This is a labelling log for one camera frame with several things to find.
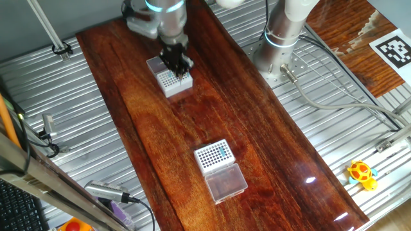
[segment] wooden panel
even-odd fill
[[[375,97],[404,83],[369,46],[396,27],[367,0],[321,0],[307,21]]]
[[[189,8],[185,29],[193,88],[170,99],[146,65],[156,41],[121,20],[77,34],[162,230],[349,230],[368,221],[211,10]],[[193,151],[221,139],[249,188],[215,205]]]

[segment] plastic lid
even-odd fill
[[[216,204],[244,192],[248,187],[238,164],[207,175],[205,182]]]

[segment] metal bracket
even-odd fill
[[[411,142],[411,124],[405,126],[394,135],[391,135],[389,138],[379,143],[375,148],[379,153],[381,153],[404,139],[407,139],[407,142]]]

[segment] black keyboard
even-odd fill
[[[40,201],[0,179],[0,230],[46,231]]]

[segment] silver pole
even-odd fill
[[[39,2],[37,0],[27,0],[28,4],[31,6],[31,9],[34,11],[36,14],[37,18],[39,19],[41,25],[43,25],[43,28],[46,30],[47,34],[49,35],[51,41],[53,42],[54,46],[56,47],[57,51],[64,50],[66,47],[62,43],[62,41],[59,39],[58,35],[56,34],[56,31],[53,29],[52,25],[50,24],[50,21],[46,17],[46,15],[43,12],[43,9],[39,5]],[[70,60],[70,56],[67,53],[64,53],[60,55],[63,61],[68,61]]]
[[[10,139],[7,139],[1,133],[1,130],[0,147],[1,169],[6,169],[4,166],[7,169],[11,169],[13,166],[19,169],[24,168],[27,153],[13,144]],[[0,178],[16,187],[20,187],[22,190],[28,191],[34,196],[42,198],[72,216],[77,216],[79,219],[83,218],[85,222],[92,226],[95,225],[99,230],[128,230],[110,210],[95,199],[91,201],[92,196],[87,191],[73,182],[71,178],[41,153],[38,153],[35,158],[30,158],[26,176],[20,178],[13,175],[1,175]]]

